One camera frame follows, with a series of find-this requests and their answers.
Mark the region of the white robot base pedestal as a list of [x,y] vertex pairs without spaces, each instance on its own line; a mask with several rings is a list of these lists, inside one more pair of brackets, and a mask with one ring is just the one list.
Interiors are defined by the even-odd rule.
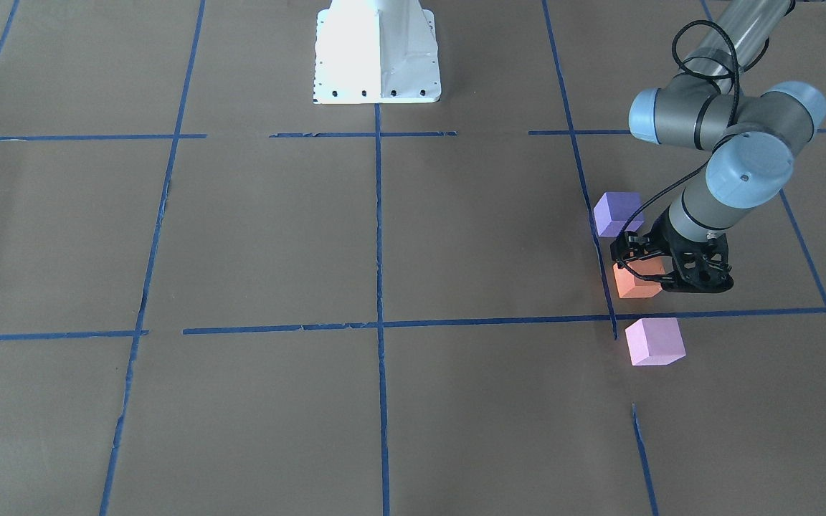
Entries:
[[419,1],[332,1],[315,21],[316,105],[442,97],[434,13]]

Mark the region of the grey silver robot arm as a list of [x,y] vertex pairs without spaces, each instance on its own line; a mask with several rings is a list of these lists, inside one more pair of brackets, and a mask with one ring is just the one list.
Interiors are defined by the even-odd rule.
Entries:
[[726,232],[789,183],[794,160],[826,118],[826,98],[806,82],[781,82],[757,97],[741,88],[793,10],[793,1],[732,1],[717,21],[691,21],[688,27],[708,27],[708,35],[685,57],[672,48],[675,77],[634,99],[634,138],[709,157],[675,181],[680,193],[651,231],[620,229],[610,245],[617,268],[668,292],[734,286]]

